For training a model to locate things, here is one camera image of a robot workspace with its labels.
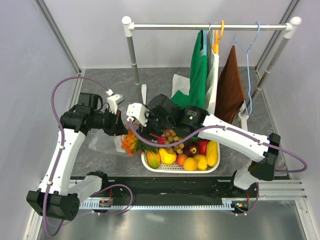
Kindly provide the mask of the clear zip bag orange zipper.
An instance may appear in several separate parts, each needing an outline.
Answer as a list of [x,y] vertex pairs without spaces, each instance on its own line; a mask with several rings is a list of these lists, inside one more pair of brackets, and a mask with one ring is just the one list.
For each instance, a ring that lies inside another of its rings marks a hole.
[[88,148],[112,156],[133,157],[134,154],[124,146],[127,134],[109,136],[102,129],[96,131],[88,144]]

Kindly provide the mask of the orange toy pineapple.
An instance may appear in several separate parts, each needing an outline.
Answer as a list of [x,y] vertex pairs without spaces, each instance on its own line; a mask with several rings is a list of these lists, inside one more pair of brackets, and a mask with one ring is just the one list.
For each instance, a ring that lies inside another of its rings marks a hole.
[[131,129],[128,130],[127,134],[121,137],[121,146],[131,157],[133,157],[134,154],[141,154],[144,152],[157,152],[157,149],[154,146],[139,140]]

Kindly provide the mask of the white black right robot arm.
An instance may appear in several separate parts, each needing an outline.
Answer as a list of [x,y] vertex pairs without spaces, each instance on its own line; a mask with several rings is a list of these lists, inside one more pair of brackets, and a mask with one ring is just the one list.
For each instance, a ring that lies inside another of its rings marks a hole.
[[126,115],[130,127],[134,120],[139,122],[140,131],[134,130],[133,133],[150,146],[160,148],[161,144],[155,142],[155,136],[173,130],[182,137],[183,142],[199,137],[250,158],[251,162],[237,170],[229,184],[229,191],[235,197],[242,196],[255,182],[274,180],[281,139],[278,134],[266,136],[243,130],[200,107],[190,105],[181,108],[163,94],[155,96],[148,105],[129,104]]

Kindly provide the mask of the orange fruit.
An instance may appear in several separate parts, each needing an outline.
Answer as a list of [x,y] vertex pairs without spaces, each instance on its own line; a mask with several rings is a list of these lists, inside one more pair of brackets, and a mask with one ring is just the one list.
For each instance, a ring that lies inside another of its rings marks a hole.
[[198,161],[193,157],[188,157],[183,162],[183,168],[186,171],[196,171],[198,169]]

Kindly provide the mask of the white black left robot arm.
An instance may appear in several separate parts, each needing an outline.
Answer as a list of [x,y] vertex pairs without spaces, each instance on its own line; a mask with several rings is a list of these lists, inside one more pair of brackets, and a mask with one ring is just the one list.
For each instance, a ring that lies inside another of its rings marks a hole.
[[90,196],[106,196],[110,191],[108,176],[102,171],[91,171],[74,186],[70,186],[76,157],[91,129],[103,130],[109,136],[127,134],[118,105],[124,100],[113,94],[106,100],[98,94],[80,93],[78,103],[65,112],[60,122],[63,130],[58,140],[48,170],[37,190],[30,190],[26,201],[40,215],[72,221],[80,205]]

